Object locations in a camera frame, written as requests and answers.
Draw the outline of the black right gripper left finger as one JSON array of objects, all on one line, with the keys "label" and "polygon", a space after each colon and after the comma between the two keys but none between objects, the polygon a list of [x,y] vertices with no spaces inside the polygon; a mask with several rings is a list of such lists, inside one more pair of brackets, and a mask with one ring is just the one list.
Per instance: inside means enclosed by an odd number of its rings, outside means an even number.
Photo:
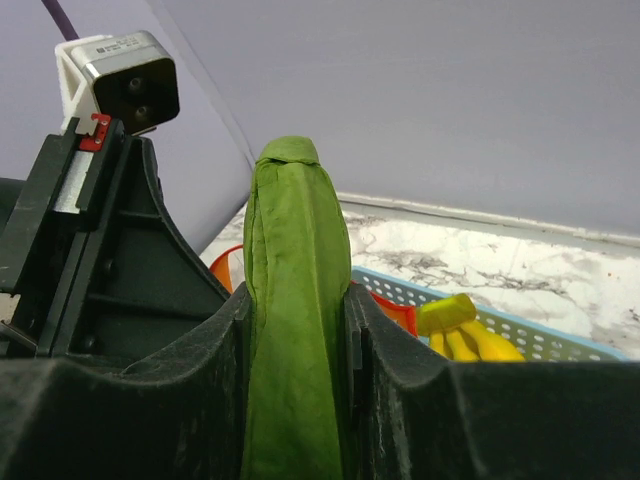
[{"label": "black right gripper left finger", "polygon": [[211,318],[118,373],[69,359],[1,365],[5,479],[236,479],[247,397],[238,288]]}]

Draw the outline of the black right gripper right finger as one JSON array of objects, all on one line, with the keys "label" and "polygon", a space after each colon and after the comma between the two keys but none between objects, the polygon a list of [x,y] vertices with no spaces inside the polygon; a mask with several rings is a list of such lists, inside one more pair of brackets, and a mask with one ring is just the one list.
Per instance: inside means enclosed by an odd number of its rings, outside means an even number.
[{"label": "black right gripper right finger", "polygon": [[635,362],[456,363],[344,297],[364,479],[635,479]]}]

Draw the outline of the clear zip bag orange zipper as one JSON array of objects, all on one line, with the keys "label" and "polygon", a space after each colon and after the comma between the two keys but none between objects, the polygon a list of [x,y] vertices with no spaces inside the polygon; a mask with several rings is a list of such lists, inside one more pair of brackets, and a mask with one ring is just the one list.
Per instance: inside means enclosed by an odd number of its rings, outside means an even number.
[{"label": "clear zip bag orange zipper", "polygon": [[[235,245],[221,253],[209,270],[229,293],[233,293],[245,281],[243,245]],[[375,293],[369,285],[366,288],[388,318],[412,336],[418,336],[414,306],[400,305],[391,299],[390,293]]]}]

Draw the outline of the green leaf vegetable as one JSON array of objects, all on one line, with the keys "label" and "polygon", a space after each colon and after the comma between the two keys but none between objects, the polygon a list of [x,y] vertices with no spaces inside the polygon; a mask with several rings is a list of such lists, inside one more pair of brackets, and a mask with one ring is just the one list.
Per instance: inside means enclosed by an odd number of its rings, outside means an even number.
[{"label": "green leaf vegetable", "polygon": [[245,479],[350,479],[343,298],[349,235],[313,142],[270,141],[244,220],[252,299]]}]

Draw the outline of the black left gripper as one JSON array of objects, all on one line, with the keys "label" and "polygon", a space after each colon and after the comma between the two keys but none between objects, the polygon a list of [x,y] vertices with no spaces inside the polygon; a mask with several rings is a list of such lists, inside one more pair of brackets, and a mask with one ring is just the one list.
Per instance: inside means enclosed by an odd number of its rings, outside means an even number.
[{"label": "black left gripper", "polygon": [[1,181],[4,358],[126,368],[229,297],[171,219],[151,141],[96,122],[78,134],[72,119],[46,137],[26,180]]}]

